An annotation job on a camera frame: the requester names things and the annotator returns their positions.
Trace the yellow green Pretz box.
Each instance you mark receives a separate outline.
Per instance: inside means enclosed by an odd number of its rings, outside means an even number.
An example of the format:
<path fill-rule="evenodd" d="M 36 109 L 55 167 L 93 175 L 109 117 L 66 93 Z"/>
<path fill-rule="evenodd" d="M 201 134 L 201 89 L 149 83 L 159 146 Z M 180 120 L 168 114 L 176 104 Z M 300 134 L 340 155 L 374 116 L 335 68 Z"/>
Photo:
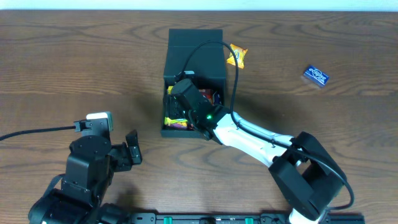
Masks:
<path fill-rule="evenodd" d="M 169 117 L 164 118 L 164 125 L 174 129 L 188 129 L 188 121 L 186 119 L 170 119 Z"/>

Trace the red Hello Panda box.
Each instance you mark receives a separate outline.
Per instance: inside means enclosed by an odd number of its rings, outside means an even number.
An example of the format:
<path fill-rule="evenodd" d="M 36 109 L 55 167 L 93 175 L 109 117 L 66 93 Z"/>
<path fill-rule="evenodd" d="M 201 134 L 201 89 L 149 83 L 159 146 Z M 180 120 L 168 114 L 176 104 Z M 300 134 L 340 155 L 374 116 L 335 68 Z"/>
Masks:
<path fill-rule="evenodd" d="M 203 97 L 205 97 L 211 104 L 213 104 L 213 90 L 211 89 L 199 89 Z"/>

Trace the black gift box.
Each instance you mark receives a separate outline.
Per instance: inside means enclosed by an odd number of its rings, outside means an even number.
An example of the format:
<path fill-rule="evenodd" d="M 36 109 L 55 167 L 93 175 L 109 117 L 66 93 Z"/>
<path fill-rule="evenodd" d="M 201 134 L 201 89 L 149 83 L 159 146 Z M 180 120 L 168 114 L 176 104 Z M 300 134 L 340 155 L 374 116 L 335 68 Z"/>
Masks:
<path fill-rule="evenodd" d="M 196 47 L 207 40 L 213 43 L 205 44 L 198 50 Z M 163 138 L 199 138 L 200 133 L 188 129 L 174 129 L 164 125 L 167 117 L 167 88 L 175 85 L 181 78 L 179 73 L 186 65 L 186 71 L 194 71 L 192 82 L 198 89 L 211 89 L 218 92 L 222 105 L 225 105 L 226 62 L 223 45 L 216 43 L 223 40 L 221 29 L 170 29 L 167 56 L 164 67 L 164 97 L 162 107 Z"/>

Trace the small orange candy packet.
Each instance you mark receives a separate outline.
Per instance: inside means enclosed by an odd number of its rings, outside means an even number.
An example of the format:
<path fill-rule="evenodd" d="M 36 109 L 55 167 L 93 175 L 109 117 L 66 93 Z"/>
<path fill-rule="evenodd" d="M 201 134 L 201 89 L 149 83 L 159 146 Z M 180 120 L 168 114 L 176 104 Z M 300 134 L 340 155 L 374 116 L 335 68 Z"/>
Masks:
<path fill-rule="evenodd" d="M 248 49 L 244 49 L 234 44 L 230 44 L 229 46 L 231 47 L 231 50 L 233 52 L 229 54 L 229 57 L 226 60 L 226 62 L 234 66 L 236 65 L 237 62 L 239 68 L 244 68 L 244 58 L 248 52 Z"/>

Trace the blue Eclipse mint box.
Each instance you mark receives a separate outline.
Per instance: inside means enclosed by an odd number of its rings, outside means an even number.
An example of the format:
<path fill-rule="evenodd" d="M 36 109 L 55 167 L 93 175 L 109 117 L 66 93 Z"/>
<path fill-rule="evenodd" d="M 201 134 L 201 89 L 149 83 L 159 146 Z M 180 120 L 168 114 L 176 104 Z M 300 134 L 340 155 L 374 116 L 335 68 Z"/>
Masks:
<path fill-rule="evenodd" d="M 320 87 L 324 87 L 329 80 L 329 76 L 326 73 L 322 72 L 313 65 L 309 65 L 304 71 L 303 75 Z"/>

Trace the yellow orange snack packet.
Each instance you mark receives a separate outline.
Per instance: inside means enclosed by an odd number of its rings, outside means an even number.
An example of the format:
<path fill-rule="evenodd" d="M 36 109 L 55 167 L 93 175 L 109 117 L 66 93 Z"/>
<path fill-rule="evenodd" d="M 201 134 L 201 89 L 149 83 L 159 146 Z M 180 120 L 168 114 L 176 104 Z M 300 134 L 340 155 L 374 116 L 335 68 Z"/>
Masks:
<path fill-rule="evenodd" d="M 172 88 L 173 88 L 173 86 L 169 86 L 169 87 L 167 88 L 167 94 L 168 94 L 168 95 L 170 95 L 170 94 L 171 94 L 171 92 L 172 92 Z"/>

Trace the dark blue chocolate bar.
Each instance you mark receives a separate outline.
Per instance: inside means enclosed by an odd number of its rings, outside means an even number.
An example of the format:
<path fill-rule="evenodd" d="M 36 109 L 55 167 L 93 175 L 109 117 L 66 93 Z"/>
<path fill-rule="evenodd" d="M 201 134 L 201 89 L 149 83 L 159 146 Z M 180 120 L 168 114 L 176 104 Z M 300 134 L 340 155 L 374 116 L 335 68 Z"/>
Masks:
<path fill-rule="evenodd" d="M 221 97 L 220 97 L 220 94 L 218 92 L 214 92 L 214 94 L 213 94 L 213 104 L 214 105 L 221 105 L 222 104 Z"/>

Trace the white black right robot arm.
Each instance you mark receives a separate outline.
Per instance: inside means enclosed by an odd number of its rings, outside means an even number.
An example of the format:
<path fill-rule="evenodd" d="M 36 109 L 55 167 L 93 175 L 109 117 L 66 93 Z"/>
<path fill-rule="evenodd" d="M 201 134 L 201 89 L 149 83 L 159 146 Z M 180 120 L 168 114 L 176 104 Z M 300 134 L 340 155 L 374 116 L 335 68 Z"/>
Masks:
<path fill-rule="evenodd" d="M 311 134 L 277 134 L 252 124 L 223 105 L 212 105 L 189 79 L 171 95 L 206 140 L 239 149 L 264 164 L 292 207 L 289 223 L 320 223 L 346 176 Z"/>

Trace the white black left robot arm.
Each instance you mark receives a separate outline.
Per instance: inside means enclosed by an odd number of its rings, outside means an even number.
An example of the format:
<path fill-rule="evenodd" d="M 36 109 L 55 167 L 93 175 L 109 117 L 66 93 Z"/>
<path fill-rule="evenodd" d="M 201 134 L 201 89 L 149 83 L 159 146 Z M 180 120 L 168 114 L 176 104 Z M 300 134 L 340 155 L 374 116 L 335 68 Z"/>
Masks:
<path fill-rule="evenodd" d="M 116 145 L 101 135 L 82 136 L 70 144 L 65 173 L 30 209 L 30 223 L 130 223 L 127 212 L 103 198 L 115 173 L 141 162 L 136 130 Z"/>

